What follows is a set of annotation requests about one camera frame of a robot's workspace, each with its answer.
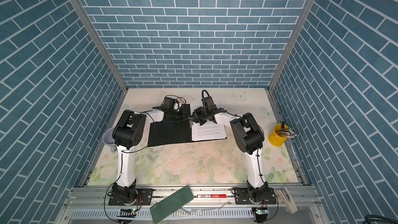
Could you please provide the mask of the orange black file folder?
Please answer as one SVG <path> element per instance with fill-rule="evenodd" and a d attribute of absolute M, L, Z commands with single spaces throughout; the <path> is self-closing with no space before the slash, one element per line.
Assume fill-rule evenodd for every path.
<path fill-rule="evenodd" d="M 169 144 L 195 143 L 191 139 L 191 121 L 152 122 L 149 131 L 149 147 L 164 146 Z"/>

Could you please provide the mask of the left aluminium frame post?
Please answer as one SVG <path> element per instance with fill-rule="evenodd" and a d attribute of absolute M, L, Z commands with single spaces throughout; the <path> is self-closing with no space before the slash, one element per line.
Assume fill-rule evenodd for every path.
<path fill-rule="evenodd" d="M 86 31 L 90 35 L 93 43 L 95 44 L 96 48 L 100 52 L 101 56 L 103 57 L 103 60 L 105 63 L 108 65 L 110 68 L 114 78 L 118 82 L 120 88 L 124 93 L 128 91 L 128 87 L 125 84 L 124 80 L 122 79 L 121 74 L 117 70 L 112 58 L 110 57 L 110 54 L 108 53 L 105 45 L 103 44 L 101 38 L 99 37 L 92 21 L 90 20 L 88 14 L 86 13 L 82 3 L 80 0 L 68 0 L 76 12 L 77 16 L 79 17 L 80 21 L 82 22 L 83 26 L 85 27 Z"/>

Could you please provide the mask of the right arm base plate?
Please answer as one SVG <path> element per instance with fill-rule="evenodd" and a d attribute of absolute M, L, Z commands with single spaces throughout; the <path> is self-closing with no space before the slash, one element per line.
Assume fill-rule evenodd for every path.
<path fill-rule="evenodd" d="M 248 204 L 276 204 L 276 194 L 273 188 L 261 187 L 261 188 L 239 188 L 234 187 L 231 189 L 231 193 L 235 199 L 236 205 L 248 205 Z"/>

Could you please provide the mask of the green board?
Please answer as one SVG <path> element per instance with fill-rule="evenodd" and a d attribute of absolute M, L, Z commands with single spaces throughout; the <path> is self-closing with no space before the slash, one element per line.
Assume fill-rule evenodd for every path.
<path fill-rule="evenodd" d="M 186 204 L 190 203 L 193 199 L 194 195 L 190 186 L 184 186 L 150 208 L 152 221 L 155 224 L 159 223 Z"/>

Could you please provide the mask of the aluminium front rail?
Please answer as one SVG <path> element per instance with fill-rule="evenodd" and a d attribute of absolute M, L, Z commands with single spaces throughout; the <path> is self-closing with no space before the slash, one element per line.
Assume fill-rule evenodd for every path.
<path fill-rule="evenodd" d="M 149 208 L 157 203 L 176 203 L 182 207 L 220 208 L 232 206 L 320 206 L 313 186 L 301 184 L 270 184 L 265 193 L 257 196 L 244 184 L 222 185 L 139 185 L 133 192 L 135 200 L 123 198 L 109 186 L 73 188 L 65 207 L 69 208 Z"/>

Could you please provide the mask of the yellow pen cup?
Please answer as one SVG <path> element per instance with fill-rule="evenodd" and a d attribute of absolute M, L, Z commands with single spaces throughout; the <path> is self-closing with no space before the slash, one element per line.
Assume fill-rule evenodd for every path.
<path fill-rule="evenodd" d="M 282 124 L 279 123 L 277 124 L 273 131 L 269 134 L 268 136 L 268 141 L 271 145 L 275 146 L 275 147 L 280 147 L 284 144 L 284 142 L 288 139 L 287 136 L 282 135 L 280 136 L 278 134 L 278 132 L 280 131 L 285 131 L 287 130 L 289 127 L 287 125 L 284 125 L 284 129 L 282 129 Z"/>

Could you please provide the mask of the aluminium corner frame post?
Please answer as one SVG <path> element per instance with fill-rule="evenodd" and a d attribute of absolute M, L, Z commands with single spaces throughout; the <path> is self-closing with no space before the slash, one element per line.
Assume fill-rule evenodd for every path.
<path fill-rule="evenodd" d="M 285 47 L 284 53 L 282 54 L 278 65 L 276 66 L 276 70 L 272 76 L 272 79 L 269 83 L 268 90 L 273 91 L 276 87 L 277 81 L 282 74 L 282 71 L 289 59 L 289 56 L 293 50 L 293 47 L 299 37 L 299 34 L 311 12 L 312 7 L 314 6 L 315 0 L 306 0 L 305 4 L 303 5 L 303 9 L 297 19 L 297 23 L 294 26 L 294 29 L 291 33 L 290 39 Z"/>

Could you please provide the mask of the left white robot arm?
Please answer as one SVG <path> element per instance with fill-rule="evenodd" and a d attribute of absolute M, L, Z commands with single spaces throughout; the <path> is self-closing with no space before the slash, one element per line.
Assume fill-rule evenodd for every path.
<path fill-rule="evenodd" d="M 138 192 L 136 191 L 135 176 L 135 154 L 141 149 L 136 149 L 144 137 L 145 127 L 153 128 L 155 134 L 146 146 L 153 144 L 157 135 L 163 134 L 163 129 L 157 122 L 164 120 L 179 123 L 188 120 L 190 105 L 179 99 L 166 96 L 160 106 L 152 110 L 134 112 L 125 110 L 119 118 L 112 137 L 115 140 L 118 152 L 118 176 L 112 184 L 111 196 L 114 199 L 124 201 L 125 205 L 136 202 Z"/>

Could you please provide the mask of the red marker pen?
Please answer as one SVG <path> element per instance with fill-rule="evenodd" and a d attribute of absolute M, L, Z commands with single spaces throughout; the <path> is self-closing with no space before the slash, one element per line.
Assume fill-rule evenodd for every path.
<path fill-rule="evenodd" d="M 199 194 L 195 196 L 199 199 L 224 199 L 227 197 L 226 194 Z"/>

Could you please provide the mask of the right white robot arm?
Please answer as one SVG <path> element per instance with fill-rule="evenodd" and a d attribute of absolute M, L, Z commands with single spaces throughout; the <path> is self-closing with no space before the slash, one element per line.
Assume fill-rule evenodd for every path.
<path fill-rule="evenodd" d="M 190 119 L 201 125 L 211 121 L 231 128 L 237 147 L 245 154 L 249 199 L 254 203 L 261 202 L 269 190 L 261 163 L 261 152 L 265 139 L 261 127 L 251 113 L 231 114 L 223 108 L 218 108 L 209 95 L 202 96 L 202 104 L 203 106 L 193 111 Z"/>

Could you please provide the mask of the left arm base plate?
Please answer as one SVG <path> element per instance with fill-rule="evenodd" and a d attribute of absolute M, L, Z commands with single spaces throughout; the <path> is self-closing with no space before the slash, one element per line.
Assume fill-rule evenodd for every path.
<path fill-rule="evenodd" d="M 109 197 L 108 205 L 110 206 L 146 206 L 150 205 L 152 201 L 154 190 L 151 188 L 134 189 L 130 192 L 119 194 L 114 190 L 107 193 Z"/>

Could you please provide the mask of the grey ceramic mug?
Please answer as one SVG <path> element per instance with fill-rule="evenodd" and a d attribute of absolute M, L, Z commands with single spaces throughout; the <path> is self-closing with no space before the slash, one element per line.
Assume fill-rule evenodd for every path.
<path fill-rule="evenodd" d="M 108 129 L 102 136 L 102 141 L 104 145 L 108 146 L 111 152 L 117 151 L 117 145 L 115 139 L 113 138 L 114 128 Z"/>

